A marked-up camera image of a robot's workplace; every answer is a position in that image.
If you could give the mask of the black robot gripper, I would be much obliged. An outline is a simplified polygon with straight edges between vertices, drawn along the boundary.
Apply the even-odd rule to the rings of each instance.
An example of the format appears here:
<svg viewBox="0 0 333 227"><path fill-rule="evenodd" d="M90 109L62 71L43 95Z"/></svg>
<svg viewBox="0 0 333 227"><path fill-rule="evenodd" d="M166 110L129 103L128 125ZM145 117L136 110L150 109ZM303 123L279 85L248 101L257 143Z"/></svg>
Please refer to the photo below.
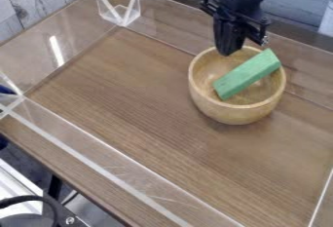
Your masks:
<svg viewBox="0 0 333 227"><path fill-rule="evenodd" d="M201 10L214 18L214 44L224 56L243 49L245 39L265 44L271 20L264 0L202 0Z"/></svg>

